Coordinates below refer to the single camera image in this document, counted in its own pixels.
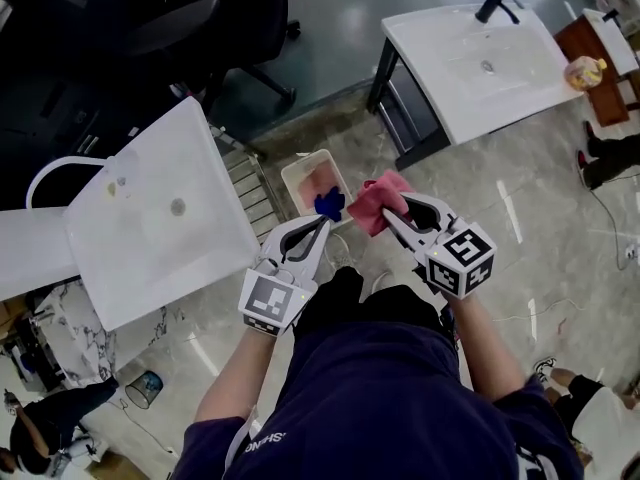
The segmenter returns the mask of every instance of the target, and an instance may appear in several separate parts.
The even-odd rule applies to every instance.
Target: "white sink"
[[[479,5],[386,18],[389,40],[429,99],[449,139],[466,142],[580,96],[564,81],[567,60],[538,16],[496,9],[483,25]]]
[[[65,220],[107,331],[245,269],[260,249],[193,98],[109,159]]]

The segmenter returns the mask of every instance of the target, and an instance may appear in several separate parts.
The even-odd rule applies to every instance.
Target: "black cable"
[[[109,401],[109,403],[111,405],[113,405],[116,409],[120,409],[124,415],[129,418],[129,421],[131,423],[133,423],[134,425],[136,425],[138,428],[140,428],[140,430],[142,430],[143,432],[145,432],[146,434],[149,435],[149,437],[151,437],[156,444],[162,448],[162,451],[167,452],[167,453],[171,453],[169,452],[169,450],[167,450],[164,445],[158,441],[158,439],[156,438],[156,436],[154,436],[151,432],[149,432],[146,428],[144,428],[142,425],[140,425],[140,423],[138,423],[137,421],[135,421],[131,416],[129,416],[129,413],[127,412],[127,407],[129,407],[129,404],[127,404],[127,402],[125,402],[125,400],[123,398],[120,399],[120,404],[122,405],[122,407],[118,407],[116,404],[114,404],[113,402]]]
[[[591,195],[596,198],[596,201],[600,203],[600,205],[604,208],[604,211],[607,212],[607,215],[609,215],[609,218],[611,219],[611,224],[613,225],[613,235],[616,239],[616,267],[618,267],[618,270],[622,272],[631,264],[631,260],[629,260],[624,267],[620,266],[620,245],[618,244],[618,228],[616,226],[616,221],[613,218],[613,215],[611,214],[611,212],[609,211],[609,208],[607,208],[607,206],[596,195],[596,193],[593,190],[589,190],[589,192],[591,192]]]
[[[640,172],[638,172],[638,173],[636,173],[636,174],[632,174],[631,176],[623,176],[623,177],[621,177],[621,178],[613,178],[612,180],[604,181],[604,182],[603,182],[603,185],[604,185],[605,183],[613,183],[614,181],[628,180],[628,179],[630,179],[630,178],[635,178],[636,176],[640,176]]]

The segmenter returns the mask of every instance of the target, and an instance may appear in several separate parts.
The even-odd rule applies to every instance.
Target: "black office chair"
[[[129,56],[155,56],[155,71],[170,83],[182,82],[196,94],[205,90],[205,113],[234,68],[293,103],[295,89],[255,67],[275,59],[287,36],[300,35],[300,23],[288,22],[287,12],[288,0],[166,0],[162,15],[132,31],[124,50]]]

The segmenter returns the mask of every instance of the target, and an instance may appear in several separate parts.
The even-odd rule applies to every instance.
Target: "drain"
[[[186,209],[187,205],[182,198],[176,197],[173,201],[171,201],[171,213],[176,217],[184,215]]]
[[[480,67],[482,68],[482,71],[490,75],[493,75],[496,72],[495,69],[493,69],[493,64],[491,64],[491,62],[489,62],[488,60],[483,60],[480,63]]]

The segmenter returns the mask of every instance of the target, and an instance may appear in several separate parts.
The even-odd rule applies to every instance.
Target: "wooden cabinet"
[[[603,72],[602,82],[598,87],[587,91],[600,126],[611,126],[628,121],[629,112],[618,89],[620,77],[607,50],[587,18],[580,16],[558,32],[555,39],[569,61],[582,55],[606,61],[607,69]]]
[[[96,480],[149,480],[127,457],[107,451],[87,472]]]

